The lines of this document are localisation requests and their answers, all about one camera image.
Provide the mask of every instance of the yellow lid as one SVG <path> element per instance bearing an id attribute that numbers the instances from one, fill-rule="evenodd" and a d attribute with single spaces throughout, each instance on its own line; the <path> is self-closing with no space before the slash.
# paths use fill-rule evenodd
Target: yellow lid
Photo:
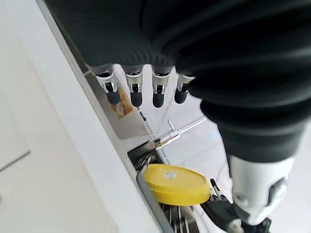
<path id="1" fill-rule="evenodd" d="M 206 178 L 182 167 L 150 164 L 143 177 L 155 199 L 163 204 L 196 205 L 210 196 Z"/>

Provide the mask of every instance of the white panel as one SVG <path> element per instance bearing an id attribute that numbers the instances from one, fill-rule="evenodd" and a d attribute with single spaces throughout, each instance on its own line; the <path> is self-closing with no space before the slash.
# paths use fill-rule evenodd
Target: white panel
<path id="1" fill-rule="evenodd" d="M 0 92 L 0 168 L 28 150 L 27 142 Z"/>
<path id="2" fill-rule="evenodd" d="M 15 37 L 5 41 L 10 47 L 0 47 L 12 53 L 3 69 L 13 78 L 4 80 L 18 95 L 6 94 L 42 178 L 51 183 L 49 191 L 59 201 L 69 200 L 55 202 L 67 227 L 75 233 L 96 232 L 92 223 L 112 226 L 111 216 L 119 232 L 157 232 L 111 141 L 108 120 L 99 121 L 36 1 L 4 2 L 15 30 Z M 81 71 L 76 75 L 83 76 Z"/>
<path id="3" fill-rule="evenodd" d="M 67 233 L 30 157 L 0 173 L 0 232 Z"/>

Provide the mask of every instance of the metal rod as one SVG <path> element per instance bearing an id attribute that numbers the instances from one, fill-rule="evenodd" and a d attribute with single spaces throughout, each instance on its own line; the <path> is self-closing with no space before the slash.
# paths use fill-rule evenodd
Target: metal rod
<path id="1" fill-rule="evenodd" d="M 207 120 L 206 116 L 202 116 L 199 119 L 196 119 L 195 121 L 189 123 L 188 125 L 186 125 L 185 127 L 181 128 L 178 130 L 179 134 L 182 134 L 184 132 L 187 132 L 188 130 L 192 129 L 193 127 L 203 123 L 204 121 Z"/>
<path id="2" fill-rule="evenodd" d="M 186 227 L 186 233 L 190 233 L 187 217 L 185 217 L 185 227 Z"/>
<path id="3" fill-rule="evenodd" d="M 171 120 L 168 120 L 168 123 L 169 123 L 171 129 L 174 131 L 174 130 L 175 130 L 175 127 L 174 127 L 174 125 L 172 124 Z"/>
<path id="4" fill-rule="evenodd" d="M 179 221 L 179 232 L 183 233 L 183 224 L 181 222 L 180 206 L 177 207 L 177 211 L 178 211 L 178 221 Z"/>

